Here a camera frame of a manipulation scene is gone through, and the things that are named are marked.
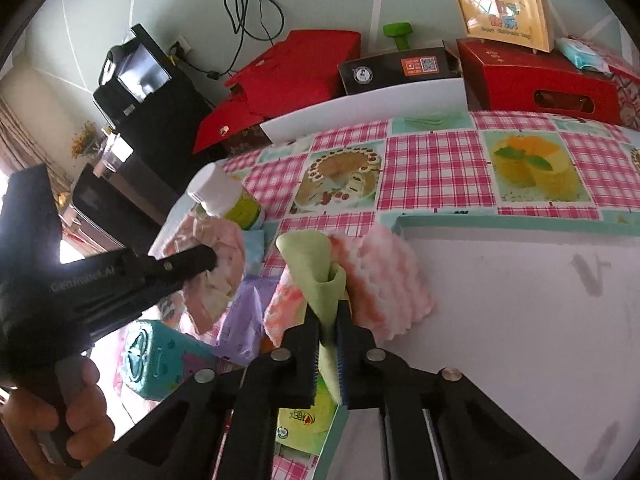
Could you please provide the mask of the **pink patterned cloth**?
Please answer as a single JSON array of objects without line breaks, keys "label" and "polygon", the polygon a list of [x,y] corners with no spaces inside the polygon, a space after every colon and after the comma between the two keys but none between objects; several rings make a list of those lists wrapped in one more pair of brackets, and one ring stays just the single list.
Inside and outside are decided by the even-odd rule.
[{"label": "pink patterned cloth", "polygon": [[181,289],[180,304],[204,335],[228,310],[245,266],[243,231],[234,222],[189,212],[166,223],[150,249],[157,259],[186,258],[195,273]]}]

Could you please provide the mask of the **pink white fluffy towel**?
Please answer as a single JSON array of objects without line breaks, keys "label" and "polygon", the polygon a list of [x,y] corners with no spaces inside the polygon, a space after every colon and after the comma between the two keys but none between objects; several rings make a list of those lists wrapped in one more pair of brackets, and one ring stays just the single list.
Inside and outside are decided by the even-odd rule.
[{"label": "pink white fluffy towel", "polygon": [[[370,330],[375,340],[404,334],[433,310],[416,254],[389,228],[375,222],[360,237],[324,234],[331,239],[332,259],[346,272],[344,299],[349,301],[352,320]],[[288,328],[303,322],[307,306],[285,263],[264,316],[265,333],[275,346],[280,346]]]}]

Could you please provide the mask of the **light green cloth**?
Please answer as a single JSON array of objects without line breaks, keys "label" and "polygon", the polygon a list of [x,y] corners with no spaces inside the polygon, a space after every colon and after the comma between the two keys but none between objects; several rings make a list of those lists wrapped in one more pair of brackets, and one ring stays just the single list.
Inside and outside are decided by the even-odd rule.
[{"label": "light green cloth", "polygon": [[333,400],[342,405],[334,327],[338,303],[345,298],[346,272],[332,259],[331,239],[320,231],[288,231],[276,244],[294,285],[320,322],[319,373]]}]

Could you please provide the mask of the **purple tissue pack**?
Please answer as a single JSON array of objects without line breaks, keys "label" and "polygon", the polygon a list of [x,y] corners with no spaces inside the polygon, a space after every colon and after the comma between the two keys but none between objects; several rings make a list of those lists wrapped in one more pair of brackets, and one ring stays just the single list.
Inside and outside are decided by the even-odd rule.
[{"label": "purple tissue pack", "polygon": [[258,356],[265,335],[265,310],[278,281],[273,276],[244,278],[219,330],[214,356],[241,366],[247,366]]}]

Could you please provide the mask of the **green tea packet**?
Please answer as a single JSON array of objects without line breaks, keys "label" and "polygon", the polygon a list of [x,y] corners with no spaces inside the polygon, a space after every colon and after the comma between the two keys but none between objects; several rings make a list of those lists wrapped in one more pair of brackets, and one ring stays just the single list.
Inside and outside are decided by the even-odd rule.
[{"label": "green tea packet", "polygon": [[310,408],[281,408],[278,416],[276,440],[295,451],[319,455],[328,434],[337,404],[318,379],[314,404]]}]

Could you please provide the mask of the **teal toy box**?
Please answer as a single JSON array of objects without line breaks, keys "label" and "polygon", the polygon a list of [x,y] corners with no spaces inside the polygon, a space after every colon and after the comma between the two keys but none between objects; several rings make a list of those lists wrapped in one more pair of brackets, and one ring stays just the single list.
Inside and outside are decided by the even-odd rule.
[{"label": "teal toy box", "polygon": [[161,401],[202,368],[216,370],[213,347],[159,320],[127,326],[120,376],[144,400]]}]

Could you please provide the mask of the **white pill bottle green label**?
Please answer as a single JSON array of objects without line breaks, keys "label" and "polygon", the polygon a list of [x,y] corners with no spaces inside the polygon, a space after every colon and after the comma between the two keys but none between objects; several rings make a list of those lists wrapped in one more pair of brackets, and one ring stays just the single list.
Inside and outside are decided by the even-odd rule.
[{"label": "white pill bottle green label", "polygon": [[193,177],[186,192],[209,217],[233,221],[244,231],[257,230],[264,223],[262,205],[218,162],[204,166]]}]

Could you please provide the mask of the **black water dispenser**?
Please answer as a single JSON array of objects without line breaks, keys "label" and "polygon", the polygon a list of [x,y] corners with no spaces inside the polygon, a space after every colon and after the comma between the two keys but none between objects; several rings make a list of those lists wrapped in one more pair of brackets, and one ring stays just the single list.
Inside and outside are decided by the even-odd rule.
[{"label": "black water dispenser", "polygon": [[212,108],[141,25],[105,55],[93,101],[142,162],[174,191],[202,166],[193,154]]}]

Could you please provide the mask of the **pink checkered tablecloth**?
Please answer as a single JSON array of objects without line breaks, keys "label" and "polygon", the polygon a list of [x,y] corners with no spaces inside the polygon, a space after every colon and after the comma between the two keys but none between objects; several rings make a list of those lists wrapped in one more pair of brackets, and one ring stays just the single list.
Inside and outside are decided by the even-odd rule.
[{"label": "pink checkered tablecloth", "polygon": [[639,136],[514,112],[459,112],[344,127],[233,157],[270,236],[366,234],[384,214],[536,217],[639,229]]}]

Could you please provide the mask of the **red gift bag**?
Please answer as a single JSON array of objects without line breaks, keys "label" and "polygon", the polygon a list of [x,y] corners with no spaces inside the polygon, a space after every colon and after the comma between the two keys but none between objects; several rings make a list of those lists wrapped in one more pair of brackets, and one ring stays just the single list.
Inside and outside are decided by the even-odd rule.
[{"label": "red gift bag", "polygon": [[201,121],[194,153],[266,120],[339,98],[340,66],[360,53],[360,32],[293,30],[224,83],[229,95]]}]

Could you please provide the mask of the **black box with QR code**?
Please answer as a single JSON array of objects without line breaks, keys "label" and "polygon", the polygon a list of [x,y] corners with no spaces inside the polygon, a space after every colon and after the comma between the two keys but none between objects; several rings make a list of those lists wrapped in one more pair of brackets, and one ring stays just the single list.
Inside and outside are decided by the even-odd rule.
[{"label": "black box with QR code", "polygon": [[338,71],[347,94],[461,76],[458,58],[445,47],[368,56],[343,63]]}]

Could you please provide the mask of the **red gift box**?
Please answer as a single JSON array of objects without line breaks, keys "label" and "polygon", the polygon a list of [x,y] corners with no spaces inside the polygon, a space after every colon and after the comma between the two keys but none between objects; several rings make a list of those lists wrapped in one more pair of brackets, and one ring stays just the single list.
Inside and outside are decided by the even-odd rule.
[{"label": "red gift box", "polygon": [[608,77],[582,72],[558,51],[504,42],[459,39],[462,75],[483,110],[550,113],[620,125],[617,88]]}]

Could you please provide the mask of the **green dumbbell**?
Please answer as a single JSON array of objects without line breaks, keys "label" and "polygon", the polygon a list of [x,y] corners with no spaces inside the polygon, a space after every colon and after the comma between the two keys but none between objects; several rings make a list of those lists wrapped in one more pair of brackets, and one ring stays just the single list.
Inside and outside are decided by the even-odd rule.
[{"label": "green dumbbell", "polygon": [[410,49],[409,37],[413,33],[413,29],[408,22],[398,22],[386,24],[382,28],[385,37],[393,39],[398,51]]}]

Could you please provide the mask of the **blue wet wipes pack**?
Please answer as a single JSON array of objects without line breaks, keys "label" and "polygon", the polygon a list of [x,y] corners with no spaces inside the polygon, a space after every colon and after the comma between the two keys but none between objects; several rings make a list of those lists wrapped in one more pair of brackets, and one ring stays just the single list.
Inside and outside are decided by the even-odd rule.
[{"label": "blue wet wipes pack", "polygon": [[555,40],[555,49],[564,55],[578,70],[611,75],[604,58],[582,40],[561,37]]}]

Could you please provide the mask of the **yellow children's suitcase box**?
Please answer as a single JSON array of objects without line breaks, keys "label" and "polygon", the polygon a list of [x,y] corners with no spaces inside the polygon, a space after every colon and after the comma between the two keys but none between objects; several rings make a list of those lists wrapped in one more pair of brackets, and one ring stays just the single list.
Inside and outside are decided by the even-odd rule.
[{"label": "yellow children's suitcase box", "polygon": [[548,0],[457,0],[469,38],[550,53],[554,48]]}]

